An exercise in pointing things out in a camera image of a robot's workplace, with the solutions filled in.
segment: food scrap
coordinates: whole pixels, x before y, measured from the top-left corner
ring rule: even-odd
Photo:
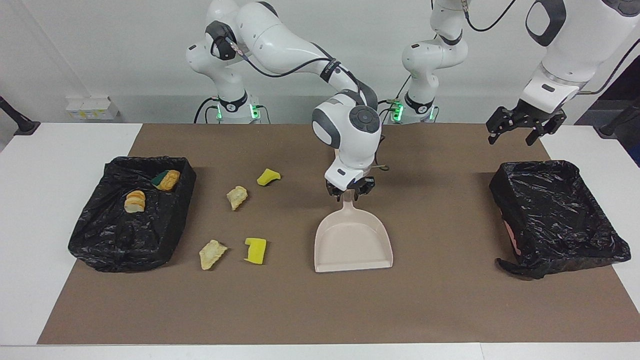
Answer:
[[[180,172],[178,170],[165,170],[158,174],[151,180],[151,183],[158,189],[164,192],[170,192],[180,179]]]
[[[258,238],[247,238],[245,245],[249,245],[249,253],[245,260],[250,263],[262,265],[264,261],[264,251],[267,249],[267,240]]]
[[[124,211],[129,214],[139,213],[145,210],[145,201],[147,197],[140,190],[135,190],[127,194],[124,201]]]
[[[238,206],[240,206],[240,204],[242,204],[243,201],[246,200],[248,196],[249,194],[246,192],[246,189],[243,188],[242,186],[236,186],[236,188],[231,190],[227,194],[227,199],[231,203],[231,210],[235,211],[238,208]]]
[[[280,173],[271,170],[270,168],[265,169],[265,171],[258,178],[258,185],[267,186],[270,182],[274,180],[280,180]]]
[[[202,250],[199,252],[200,267],[202,267],[202,270],[210,269],[226,250],[227,247],[216,240],[211,240],[207,245],[204,245]]]

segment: white table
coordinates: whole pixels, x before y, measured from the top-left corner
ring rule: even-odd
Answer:
[[[640,358],[640,343],[36,346],[75,261],[67,243],[76,220],[103,164],[126,156],[140,127],[42,124],[0,152],[0,359]],[[640,169],[622,146],[582,126],[563,126],[542,143],[552,159],[580,168],[617,232],[640,249]],[[614,269],[640,308],[640,259]]]

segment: black cable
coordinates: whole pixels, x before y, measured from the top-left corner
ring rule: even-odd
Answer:
[[[636,42],[634,42],[633,45],[631,45],[629,50],[627,50],[627,53],[622,57],[620,62],[616,65],[616,68],[613,69],[613,72],[611,73],[611,75],[609,75],[609,78],[607,79],[607,81],[605,81],[605,83],[598,90],[596,90],[596,91],[580,91],[580,92],[578,92],[578,95],[598,95],[599,93],[601,93],[602,90],[604,90],[604,88],[607,87],[609,82],[611,82],[611,79],[613,79],[613,76],[616,74],[618,69],[620,69],[620,67],[622,66],[622,63],[625,62],[627,57],[631,54],[631,52],[638,45],[638,43],[640,43],[640,38],[638,40],[636,40]]]
[[[287,76],[287,75],[291,75],[294,72],[302,69],[303,67],[311,64],[311,63],[315,63],[317,61],[331,61],[332,59],[329,58],[315,58],[313,60],[309,60],[309,61],[305,61],[304,63],[302,63],[301,65],[296,66],[295,68],[287,71],[287,72],[283,72],[282,74],[269,74],[268,72],[264,72],[262,71],[262,69],[258,68],[257,66],[255,66],[255,64],[249,60],[248,57],[243,56],[243,59],[249,63],[249,65],[251,65],[251,67],[253,67],[257,72],[261,73],[262,75],[268,76],[270,78],[282,78],[283,76]]]
[[[208,98],[206,98],[206,100],[203,101],[202,104],[200,104],[200,106],[198,107],[198,111],[196,111],[196,116],[193,118],[193,123],[194,124],[196,124],[198,122],[198,116],[200,115],[200,111],[205,106],[205,104],[207,104],[207,102],[209,102],[209,101],[219,101],[219,99],[217,97],[208,97]]]
[[[385,135],[380,135],[380,141],[378,142],[378,150],[380,149],[380,144],[385,141],[387,137]],[[376,167],[378,169],[380,169],[381,171],[389,171],[389,167],[386,165],[380,165],[378,163],[378,150],[376,150],[376,153],[373,155],[373,162],[375,162]]]
[[[394,99],[397,99],[398,97],[400,97],[400,94],[402,93],[402,90],[404,90],[404,87],[406,86],[406,84],[409,82],[409,79],[411,79],[411,75],[407,76],[406,80],[404,81],[404,84],[402,84],[402,87],[400,88],[400,90],[398,91],[398,93],[396,94],[396,97]],[[382,119],[382,123],[384,124],[387,121],[387,116],[389,116],[389,110],[391,109],[391,107],[389,109],[384,109],[380,112],[379,115],[382,115],[382,113],[386,110],[387,113],[385,114],[385,118]]]
[[[264,106],[264,105],[256,105],[256,107],[255,107],[255,108],[256,108],[256,109],[264,109],[264,111],[267,113],[267,122],[268,122],[269,124],[271,124],[271,119],[269,118],[269,109],[267,109],[267,107],[266,107],[266,106]]]
[[[396,99],[400,96],[400,93],[402,92],[406,84],[409,82],[409,79],[411,79],[411,75],[407,76],[406,80],[404,81],[404,84],[402,84],[402,87],[400,88],[400,91],[398,91],[398,93],[396,94]]]
[[[344,71],[344,73],[347,74],[347,76],[349,76],[349,79],[351,79],[351,81],[353,81],[353,83],[356,85],[356,88],[358,89],[358,94],[359,94],[360,93],[360,82],[358,81],[358,79],[356,79],[355,75],[353,75],[353,73],[351,73],[351,71],[345,70],[345,68],[342,67],[342,65],[338,65],[338,68],[342,69],[342,71]]]
[[[217,110],[217,109],[218,109],[218,107],[217,107],[217,106],[210,106],[210,107],[208,107],[208,108],[206,108],[206,109],[204,110],[204,122],[205,122],[205,124],[208,124],[208,123],[209,123],[209,118],[207,118],[207,113],[209,112],[209,110],[210,110],[210,109],[215,109],[215,110]]]
[[[502,20],[502,18],[507,14],[507,12],[509,11],[509,9],[513,6],[513,4],[515,4],[516,0],[511,0],[511,2],[509,3],[509,6],[507,6],[506,9],[504,9],[504,11],[502,12],[502,15],[500,15],[500,17],[493,23],[491,24],[488,28],[484,28],[484,29],[478,29],[477,27],[475,27],[472,23],[471,20],[469,20],[469,11],[465,10],[465,18],[467,19],[467,23],[469,24],[469,26],[479,32],[485,32],[485,31],[489,31],[491,30],[496,24],[498,24],[498,22],[500,22],[500,20]]]

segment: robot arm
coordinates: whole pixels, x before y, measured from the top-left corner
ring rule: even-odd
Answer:
[[[211,8],[229,3],[233,1],[214,0],[210,13]],[[348,189],[356,190],[356,196],[370,191],[373,180],[367,175],[381,134],[375,92],[319,46],[292,33],[265,2],[242,6],[233,19],[212,19],[208,32],[215,34],[211,53],[216,57],[231,61],[239,56],[272,78],[313,73],[339,91],[312,115],[316,136],[339,151],[324,177],[332,195],[340,196]],[[260,70],[249,56],[273,74]]]
[[[397,120],[403,124],[428,117],[439,86],[433,71],[461,64],[467,58],[467,42],[462,39],[465,17],[460,0],[434,1],[429,21],[436,38],[409,45],[402,54],[402,64],[411,73],[409,90],[401,96],[403,114]]]
[[[562,105],[591,80],[640,20],[640,0],[536,0],[527,31],[547,54],[515,108],[498,108],[486,123],[489,142],[517,127],[533,127],[527,144],[553,134],[566,118]]]
[[[215,18],[232,19],[238,9],[232,1],[214,1],[207,12],[207,23],[214,22]],[[195,72],[206,75],[216,85],[220,100],[220,114],[223,119],[230,122],[249,123],[254,118],[255,99],[244,88],[242,77],[228,68],[229,65],[240,62],[242,59],[223,60],[212,56],[214,30],[215,27],[208,26],[205,38],[187,49],[187,62]]]

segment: white wall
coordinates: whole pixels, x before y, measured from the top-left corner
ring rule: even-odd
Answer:
[[[487,33],[465,30],[468,60],[438,71],[439,121],[484,122],[497,106],[515,105],[545,53],[524,27],[532,2],[517,1]],[[270,3],[295,33],[322,45],[380,97],[394,96],[406,78],[400,60],[403,47],[433,37],[427,0]],[[476,1],[472,20],[485,26],[508,3]],[[189,122],[201,99],[215,94],[208,78],[191,71],[184,60],[186,47],[203,36],[208,4],[209,0],[2,0],[0,94],[41,121],[70,120],[64,112],[66,96],[110,95],[127,122]],[[601,68],[589,89],[600,86],[638,37],[640,28]],[[313,108],[310,99],[321,98],[302,97],[333,93],[309,74],[269,79],[247,64],[234,66],[277,122],[307,121],[305,114]],[[567,104],[569,121],[577,120],[594,100],[580,97]],[[10,120],[0,116],[0,144],[12,130]]]

